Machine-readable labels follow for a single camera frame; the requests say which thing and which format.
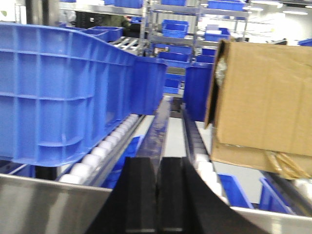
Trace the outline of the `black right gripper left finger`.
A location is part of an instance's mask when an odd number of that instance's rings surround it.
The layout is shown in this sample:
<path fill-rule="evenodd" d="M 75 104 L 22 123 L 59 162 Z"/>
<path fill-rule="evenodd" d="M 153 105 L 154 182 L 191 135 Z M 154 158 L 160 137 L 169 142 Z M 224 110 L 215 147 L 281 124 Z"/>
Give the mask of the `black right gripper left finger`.
<path fill-rule="evenodd" d="M 113 191 L 86 232 L 156 233 L 156 181 L 148 157 L 126 157 Z"/>

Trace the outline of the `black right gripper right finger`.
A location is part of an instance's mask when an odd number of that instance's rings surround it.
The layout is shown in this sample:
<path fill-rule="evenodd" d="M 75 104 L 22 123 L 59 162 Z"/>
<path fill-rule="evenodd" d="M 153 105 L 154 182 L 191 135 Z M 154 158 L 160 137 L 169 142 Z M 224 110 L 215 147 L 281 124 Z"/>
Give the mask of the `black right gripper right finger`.
<path fill-rule="evenodd" d="M 165 157 L 158 171 L 159 234 L 264 234 L 223 202 L 187 158 Z"/>

